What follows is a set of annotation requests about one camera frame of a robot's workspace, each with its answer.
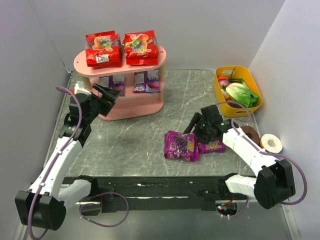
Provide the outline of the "purple Fox's berries bag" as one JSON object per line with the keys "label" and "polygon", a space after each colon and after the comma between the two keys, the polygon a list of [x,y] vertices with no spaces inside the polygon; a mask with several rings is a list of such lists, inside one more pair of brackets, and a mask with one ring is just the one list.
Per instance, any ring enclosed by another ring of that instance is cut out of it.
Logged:
{"label": "purple Fox's berries bag", "polygon": [[125,75],[124,74],[116,74],[109,76],[102,76],[98,81],[99,85],[103,87],[107,87],[113,90],[119,90],[120,96],[125,96]]}
{"label": "purple Fox's berries bag", "polygon": [[160,93],[159,70],[140,71],[134,73],[133,93]]}

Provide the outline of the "purple grape candy bag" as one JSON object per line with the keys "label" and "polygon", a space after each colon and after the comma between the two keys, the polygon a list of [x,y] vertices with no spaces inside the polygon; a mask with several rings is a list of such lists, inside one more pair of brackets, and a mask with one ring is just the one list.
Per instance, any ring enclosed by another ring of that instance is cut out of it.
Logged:
{"label": "purple grape candy bag", "polygon": [[200,154],[224,153],[227,149],[227,146],[219,140],[211,141],[208,144],[199,142],[197,146]]}
{"label": "purple grape candy bag", "polygon": [[196,136],[169,130],[164,134],[164,158],[197,162],[200,154]]}

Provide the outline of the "red fruit candy bag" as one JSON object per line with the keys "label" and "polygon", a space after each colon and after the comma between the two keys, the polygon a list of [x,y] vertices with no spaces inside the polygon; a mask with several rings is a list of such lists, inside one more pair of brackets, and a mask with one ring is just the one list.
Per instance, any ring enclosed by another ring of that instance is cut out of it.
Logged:
{"label": "red fruit candy bag", "polygon": [[120,35],[114,30],[85,36],[85,59],[88,67],[114,68],[122,66]]}
{"label": "red fruit candy bag", "polygon": [[154,30],[125,33],[122,45],[127,65],[158,65],[159,48]]}

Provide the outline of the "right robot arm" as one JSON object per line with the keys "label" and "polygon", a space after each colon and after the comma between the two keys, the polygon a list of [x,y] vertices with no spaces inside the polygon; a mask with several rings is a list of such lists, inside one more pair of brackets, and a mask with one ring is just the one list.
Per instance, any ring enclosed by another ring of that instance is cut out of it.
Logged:
{"label": "right robot arm", "polygon": [[296,193],[293,169],[287,159],[279,160],[259,147],[232,119],[224,120],[215,104],[196,112],[185,134],[193,133],[198,142],[219,140],[237,154],[254,176],[230,173],[219,180],[219,192],[255,198],[265,209],[289,199]]}

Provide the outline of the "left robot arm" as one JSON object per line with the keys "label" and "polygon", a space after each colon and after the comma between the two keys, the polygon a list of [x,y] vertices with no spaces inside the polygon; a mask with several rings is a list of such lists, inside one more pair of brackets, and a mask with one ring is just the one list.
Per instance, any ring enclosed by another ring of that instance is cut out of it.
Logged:
{"label": "left robot arm", "polygon": [[97,94],[72,92],[58,86],[70,95],[69,112],[65,116],[58,139],[37,179],[26,191],[19,191],[15,204],[20,221],[32,230],[58,230],[67,210],[79,200],[97,193],[94,177],[80,176],[69,187],[61,189],[65,176],[83,149],[92,129],[91,124],[99,115],[107,116],[121,94],[120,90],[94,84]]}

